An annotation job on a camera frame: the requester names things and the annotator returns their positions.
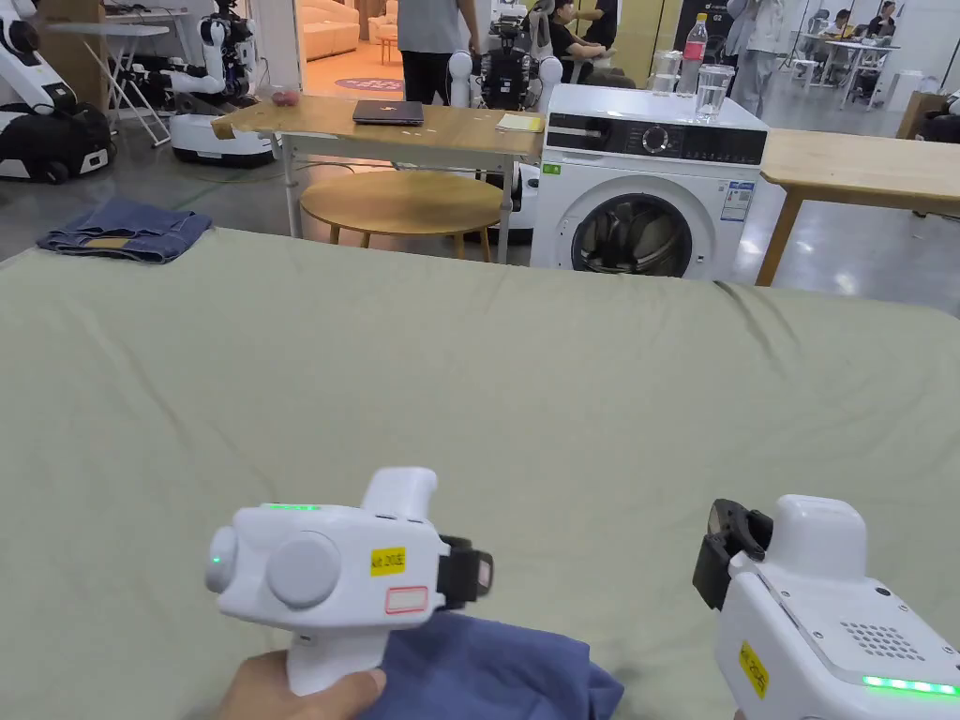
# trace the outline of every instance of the plastic water bottle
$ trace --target plastic water bottle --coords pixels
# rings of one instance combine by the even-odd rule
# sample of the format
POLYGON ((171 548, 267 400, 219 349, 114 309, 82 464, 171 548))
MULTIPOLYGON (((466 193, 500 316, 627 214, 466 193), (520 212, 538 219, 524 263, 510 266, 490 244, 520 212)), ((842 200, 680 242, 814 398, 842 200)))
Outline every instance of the plastic water bottle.
POLYGON ((700 66, 704 64, 704 53, 707 51, 707 14, 697 15, 697 22, 693 30, 686 36, 684 47, 684 67, 680 71, 680 82, 677 83, 677 92, 683 95, 694 95, 697 92, 697 77, 700 66))

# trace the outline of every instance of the control knob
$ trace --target control knob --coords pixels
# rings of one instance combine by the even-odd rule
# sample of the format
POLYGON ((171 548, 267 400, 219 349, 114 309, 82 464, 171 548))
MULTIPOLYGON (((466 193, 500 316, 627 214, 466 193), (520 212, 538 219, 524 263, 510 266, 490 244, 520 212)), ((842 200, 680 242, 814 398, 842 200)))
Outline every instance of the control knob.
POLYGON ((659 155, 670 144, 670 135, 659 125, 647 128, 643 134, 643 149, 650 155, 659 155))

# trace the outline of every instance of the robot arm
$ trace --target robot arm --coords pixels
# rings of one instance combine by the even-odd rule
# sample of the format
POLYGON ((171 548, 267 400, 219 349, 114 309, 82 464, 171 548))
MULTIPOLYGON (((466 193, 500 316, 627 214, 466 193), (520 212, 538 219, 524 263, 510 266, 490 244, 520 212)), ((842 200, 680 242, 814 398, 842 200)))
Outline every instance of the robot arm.
POLYGON ((216 13, 197 26, 204 47, 204 67, 161 70, 160 83, 175 93, 239 98, 251 90, 256 71, 254 24, 237 15, 236 0, 217 0, 216 13))
POLYGON ((0 0, 0 77, 38 114, 71 112, 77 96, 37 51, 39 37, 24 20, 35 14, 34 0, 0 0))
POLYGON ((174 92, 202 92, 216 95, 227 87, 224 77, 224 40, 227 34, 222 23, 205 17, 197 26, 204 43, 204 67, 206 75, 195 77, 183 72, 163 70, 161 73, 170 79, 170 88, 174 92))

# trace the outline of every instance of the bed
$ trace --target bed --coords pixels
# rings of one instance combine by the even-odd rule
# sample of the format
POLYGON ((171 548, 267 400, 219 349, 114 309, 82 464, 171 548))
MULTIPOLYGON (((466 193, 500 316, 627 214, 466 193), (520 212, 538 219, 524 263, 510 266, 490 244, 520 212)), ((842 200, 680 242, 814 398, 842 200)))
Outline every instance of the bed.
POLYGON ((690 584, 715 497, 839 497, 952 642, 960 325, 906 305, 214 229, 164 267, 0 269, 5 720, 211 717, 284 634, 225 618, 213 531, 440 475, 472 610, 590 643, 622 718, 732 715, 690 584))

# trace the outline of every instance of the sofa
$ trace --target sofa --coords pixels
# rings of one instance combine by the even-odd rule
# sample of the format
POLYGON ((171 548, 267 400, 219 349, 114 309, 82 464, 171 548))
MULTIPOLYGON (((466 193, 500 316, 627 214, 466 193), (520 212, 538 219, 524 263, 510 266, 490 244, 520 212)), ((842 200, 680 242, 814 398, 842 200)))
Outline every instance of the sofa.
POLYGON ((336 0, 300 0, 300 26, 308 60, 348 53, 360 41, 360 13, 336 0))
POLYGON ((386 30, 390 37, 396 37, 396 0, 387 0, 385 15, 370 18, 370 42, 380 42, 381 30, 386 30))

